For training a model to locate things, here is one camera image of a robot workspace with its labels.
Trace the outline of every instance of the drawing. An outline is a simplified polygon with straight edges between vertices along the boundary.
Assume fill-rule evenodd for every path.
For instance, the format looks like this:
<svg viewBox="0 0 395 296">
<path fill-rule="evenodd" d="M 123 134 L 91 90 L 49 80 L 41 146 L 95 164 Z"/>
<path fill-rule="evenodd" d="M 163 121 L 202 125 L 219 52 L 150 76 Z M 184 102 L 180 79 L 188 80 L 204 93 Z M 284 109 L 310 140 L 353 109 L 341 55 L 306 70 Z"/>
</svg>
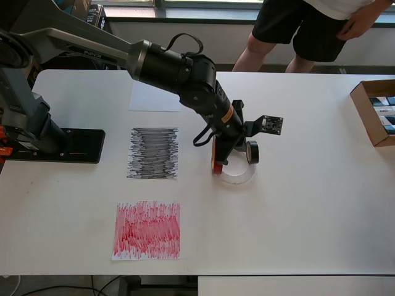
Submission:
<svg viewBox="0 0 395 296">
<path fill-rule="evenodd" d="M 127 178 L 175 179 L 178 170 L 178 128 L 133 128 Z"/>
<path fill-rule="evenodd" d="M 180 257 L 178 202 L 119 203 L 113 260 Z"/>
</svg>

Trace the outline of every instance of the circuit board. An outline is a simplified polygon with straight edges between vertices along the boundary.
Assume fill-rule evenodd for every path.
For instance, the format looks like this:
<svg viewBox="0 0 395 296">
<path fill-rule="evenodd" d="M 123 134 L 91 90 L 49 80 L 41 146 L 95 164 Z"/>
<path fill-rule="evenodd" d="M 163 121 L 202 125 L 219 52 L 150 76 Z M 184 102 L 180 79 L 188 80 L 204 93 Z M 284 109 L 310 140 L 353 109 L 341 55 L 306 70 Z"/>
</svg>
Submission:
<svg viewBox="0 0 395 296">
<path fill-rule="evenodd" d="M 264 116 L 261 132 L 280 135 L 283 127 L 283 120 L 284 118 L 281 117 Z"/>
</svg>

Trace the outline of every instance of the red scribbles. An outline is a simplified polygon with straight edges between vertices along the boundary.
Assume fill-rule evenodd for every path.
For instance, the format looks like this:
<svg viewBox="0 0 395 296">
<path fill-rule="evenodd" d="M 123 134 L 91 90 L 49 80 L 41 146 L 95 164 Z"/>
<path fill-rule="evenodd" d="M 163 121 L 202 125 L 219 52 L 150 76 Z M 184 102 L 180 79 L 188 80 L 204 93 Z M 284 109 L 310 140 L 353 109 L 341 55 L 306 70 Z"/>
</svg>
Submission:
<svg viewBox="0 0 395 296">
<path fill-rule="evenodd" d="M 177 259 L 179 257 L 179 203 L 118 204 L 113 260 Z"/>
</svg>

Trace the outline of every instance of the hand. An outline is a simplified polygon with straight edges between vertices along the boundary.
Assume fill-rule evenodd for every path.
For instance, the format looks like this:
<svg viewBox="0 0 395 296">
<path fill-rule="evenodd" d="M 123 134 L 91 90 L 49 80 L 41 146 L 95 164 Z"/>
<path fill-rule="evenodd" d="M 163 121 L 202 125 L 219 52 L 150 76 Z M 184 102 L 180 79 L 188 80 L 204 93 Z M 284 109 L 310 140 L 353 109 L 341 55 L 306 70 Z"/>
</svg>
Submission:
<svg viewBox="0 0 395 296">
<path fill-rule="evenodd" d="M 350 40 L 362 36 L 376 22 L 384 10 L 392 4 L 392 0 L 376 0 L 353 14 L 343 29 L 336 35 L 340 40 Z"/>
</svg>

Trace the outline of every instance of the black shorts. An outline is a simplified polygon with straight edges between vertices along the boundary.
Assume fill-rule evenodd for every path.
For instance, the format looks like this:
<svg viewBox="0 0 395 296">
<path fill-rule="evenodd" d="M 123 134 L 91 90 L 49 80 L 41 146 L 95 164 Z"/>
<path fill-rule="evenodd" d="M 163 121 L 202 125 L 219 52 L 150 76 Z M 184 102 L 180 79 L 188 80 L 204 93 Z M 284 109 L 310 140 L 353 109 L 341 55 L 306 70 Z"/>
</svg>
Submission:
<svg viewBox="0 0 395 296">
<path fill-rule="evenodd" d="M 299 57 L 333 62 L 344 44 L 336 34 L 347 20 L 335 20 L 303 0 L 264 0 L 252 35 L 266 43 L 291 43 Z"/>
</svg>

